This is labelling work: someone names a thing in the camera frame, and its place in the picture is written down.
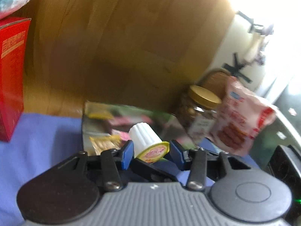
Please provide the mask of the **wood grain backdrop sheet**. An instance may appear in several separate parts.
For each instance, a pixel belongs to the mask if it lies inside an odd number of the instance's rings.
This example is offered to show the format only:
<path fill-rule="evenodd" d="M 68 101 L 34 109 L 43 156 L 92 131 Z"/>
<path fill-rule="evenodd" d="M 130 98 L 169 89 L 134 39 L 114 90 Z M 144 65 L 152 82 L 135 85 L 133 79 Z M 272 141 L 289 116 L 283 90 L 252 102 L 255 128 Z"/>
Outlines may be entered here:
<path fill-rule="evenodd" d="M 228 0 L 31 0 L 26 112 L 80 116 L 84 101 L 170 111 L 221 44 Z"/>

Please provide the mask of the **nut jar gold lid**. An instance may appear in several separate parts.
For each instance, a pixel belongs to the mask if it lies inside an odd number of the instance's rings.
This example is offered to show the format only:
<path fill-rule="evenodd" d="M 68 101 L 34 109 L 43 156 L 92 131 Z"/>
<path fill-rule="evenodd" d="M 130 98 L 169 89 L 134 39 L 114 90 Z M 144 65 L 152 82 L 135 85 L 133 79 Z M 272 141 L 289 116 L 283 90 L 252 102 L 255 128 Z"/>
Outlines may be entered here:
<path fill-rule="evenodd" d="M 182 95 L 175 115 L 195 144 L 208 136 L 220 105 L 221 99 L 216 94 L 197 85 L 191 85 Z"/>

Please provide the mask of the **orange snack packet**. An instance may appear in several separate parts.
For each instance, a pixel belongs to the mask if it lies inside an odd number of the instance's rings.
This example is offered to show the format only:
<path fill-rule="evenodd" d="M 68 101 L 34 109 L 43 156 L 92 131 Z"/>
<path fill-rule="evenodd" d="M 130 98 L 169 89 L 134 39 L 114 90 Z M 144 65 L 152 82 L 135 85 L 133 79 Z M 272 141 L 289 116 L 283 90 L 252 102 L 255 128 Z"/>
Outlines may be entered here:
<path fill-rule="evenodd" d="M 121 146 L 121 138 L 118 135 L 111 136 L 90 136 L 89 137 L 96 155 L 100 155 L 103 151 L 116 149 Z"/>

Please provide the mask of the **white jelly cup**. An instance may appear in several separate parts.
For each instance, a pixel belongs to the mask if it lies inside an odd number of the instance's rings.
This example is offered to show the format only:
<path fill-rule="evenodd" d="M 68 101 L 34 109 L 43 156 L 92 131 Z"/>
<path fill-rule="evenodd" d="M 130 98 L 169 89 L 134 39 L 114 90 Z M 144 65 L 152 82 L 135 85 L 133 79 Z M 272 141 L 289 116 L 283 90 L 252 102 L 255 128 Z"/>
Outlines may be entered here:
<path fill-rule="evenodd" d="M 134 144 L 134 157 L 146 163 L 155 163 L 169 152 L 169 142 L 162 141 L 145 122 L 132 126 L 128 134 Z"/>

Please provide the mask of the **red gift box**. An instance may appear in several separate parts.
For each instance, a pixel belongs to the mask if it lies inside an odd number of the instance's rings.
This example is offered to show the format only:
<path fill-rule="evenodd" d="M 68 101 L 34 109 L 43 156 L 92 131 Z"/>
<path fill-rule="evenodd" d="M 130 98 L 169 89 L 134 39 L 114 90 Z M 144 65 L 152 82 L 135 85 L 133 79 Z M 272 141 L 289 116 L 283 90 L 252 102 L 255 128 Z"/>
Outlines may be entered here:
<path fill-rule="evenodd" d="M 1 141 L 9 142 L 24 110 L 23 71 L 31 19 L 1 20 Z"/>

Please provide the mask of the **round wooden tray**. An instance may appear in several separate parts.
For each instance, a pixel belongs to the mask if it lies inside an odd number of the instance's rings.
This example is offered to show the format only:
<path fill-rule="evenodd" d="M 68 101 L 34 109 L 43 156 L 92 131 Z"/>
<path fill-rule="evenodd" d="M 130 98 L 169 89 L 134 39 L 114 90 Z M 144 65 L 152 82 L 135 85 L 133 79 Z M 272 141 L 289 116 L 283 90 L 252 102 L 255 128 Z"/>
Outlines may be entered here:
<path fill-rule="evenodd" d="M 214 69 L 209 71 L 198 82 L 198 85 L 213 92 L 216 96 L 223 100 L 224 96 L 226 95 L 226 84 L 230 76 L 231 75 L 227 70 Z"/>

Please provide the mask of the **pink snack bag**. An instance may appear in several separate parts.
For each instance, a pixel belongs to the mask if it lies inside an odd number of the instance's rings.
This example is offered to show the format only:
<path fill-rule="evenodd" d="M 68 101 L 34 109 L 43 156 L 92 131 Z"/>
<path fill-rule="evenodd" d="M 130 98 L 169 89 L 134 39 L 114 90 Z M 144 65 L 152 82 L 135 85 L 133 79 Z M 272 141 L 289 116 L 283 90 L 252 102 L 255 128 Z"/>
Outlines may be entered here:
<path fill-rule="evenodd" d="M 225 152 L 245 156 L 258 134 L 275 121 L 276 111 L 276 106 L 231 76 L 217 111 L 217 120 L 209 131 L 209 139 Z"/>

